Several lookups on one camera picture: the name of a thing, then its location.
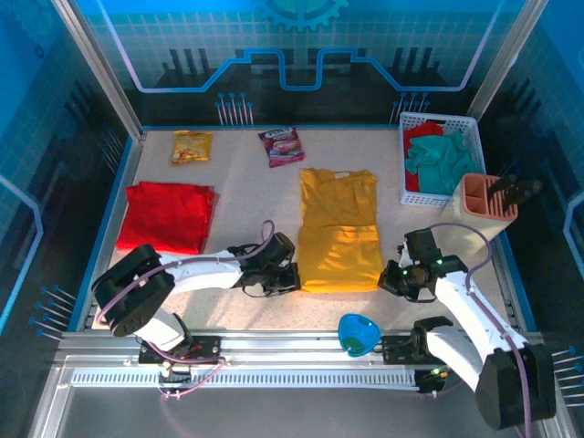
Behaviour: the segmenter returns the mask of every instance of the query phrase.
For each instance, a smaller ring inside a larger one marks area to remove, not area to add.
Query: purple snack bag
[[[264,143],[270,168],[301,162],[306,158],[295,126],[269,130],[257,136]]]

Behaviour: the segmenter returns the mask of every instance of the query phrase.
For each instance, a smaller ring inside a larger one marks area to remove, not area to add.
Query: white plastic basket
[[[471,158],[480,170],[486,173],[485,158],[483,157],[483,145],[478,134],[478,125],[472,117],[444,116],[443,114],[428,114],[420,112],[403,112],[400,114],[400,157],[401,157],[401,203],[404,205],[422,205],[427,207],[444,207],[450,200],[450,196],[444,194],[428,194],[408,192],[405,189],[405,154],[403,151],[403,132],[422,125],[426,121],[433,121],[442,126],[444,134],[450,134],[455,130],[463,133],[464,146],[471,153]]]

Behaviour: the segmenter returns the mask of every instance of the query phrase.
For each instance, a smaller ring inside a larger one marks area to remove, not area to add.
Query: red fabric in basket
[[[126,188],[128,212],[118,249],[150,244],[156,251],[201,254],[209,235],[215,193],[190,184],[140,182]]]
[[[408,150],[411,148],[412,144],[410,139],[415,139],[416,137],[425,137],[427,135],[444,135],[442,126],[433,121],[426,121],[420,126],[411,128],[410,130],[405,130],[403,132],[403,156],[408,158]],[[408,192],[419,192],[420,182],[418,180],[418,174],[415,175],[405,171],[405,190]]]

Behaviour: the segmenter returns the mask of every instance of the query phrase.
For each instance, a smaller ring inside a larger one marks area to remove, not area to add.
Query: snack bag
[[[208,162],[212,138],[211,132],[175,131],[171,164],[185,164],[192,161]]]
[[[270,168],[283,166],[291,162],[301,162],[306,158],[294,126],[288,126],[280,130],[269,130],[268,132],[257,134],[257,136],[264,143]]]

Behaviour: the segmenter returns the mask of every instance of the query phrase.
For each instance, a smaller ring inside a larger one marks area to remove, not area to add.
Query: speckled work surface
[[[307,158],[269,169],[255,130],[214,132],[211,160],[171,166],[172,132],[148,133],[135,182],[211,185],[220,194],[205,252],[259,242],[260,224],[297,242],[300,222],[299,169],[369,170],[378,178],[377,225],[384,260],[398,257],[403,235],[438,221],[441,210],[400,204],[400,158],[396,130],[298,130]],[[459,255],[472,266],[485,256]],[[114,254],[112,263],[120,258]],[[504,304],[491,264],[474,279],[503,315]],[[409,329],[416,319],[449,315],[439,302],[412,304],[388,292],[316,295],[293,292],[253,299],[241,290],[206,289],[170,297],[164,308],[182,316],[191,329],[331,330],[346,313],[360,313],[382,329]]]

